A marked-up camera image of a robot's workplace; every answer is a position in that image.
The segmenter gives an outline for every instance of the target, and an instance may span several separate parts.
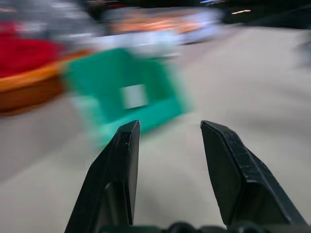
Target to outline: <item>floor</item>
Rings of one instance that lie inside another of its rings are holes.
[[[222,225],[200,121],[228,126],[273,172],[311,223],[311,79],[296,47],[303,31],[239,28],[182,48],[180,77],[194,111],[143,137],[135,224]],[[67,96],[0,119],[0,227],[64,232],[92,159]]]

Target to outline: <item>light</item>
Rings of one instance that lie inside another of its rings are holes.
[[[250,11],[251,11],[251,10],[237,11],[237,12],[233,12],[232,14],[235,15],[235,14],[238,14],[238,13],[250,12]]]

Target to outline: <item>gray floor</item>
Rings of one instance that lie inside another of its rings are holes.
[[[301,36],[241,29],[182,48],[178,63],[195,110],[141,139],[135,224],[222,225],[201,119],[235,130],[311,222],[311,80],[295,52]],[[63,232],[98,154],[91,145],[66,96],[1,119],[1,232]]]

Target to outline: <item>red object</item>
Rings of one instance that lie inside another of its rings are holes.
[[[37,69],[54,62],[60,54],[58,44],[16,37],[14,23],[1,24],[0,78]]]

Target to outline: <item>orange container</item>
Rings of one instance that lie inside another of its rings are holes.
[[[91,51],[83,50],[42,68],[0,78],[0,115],[21,114],[60,95],[64,91],[62,63],[89,54]]]

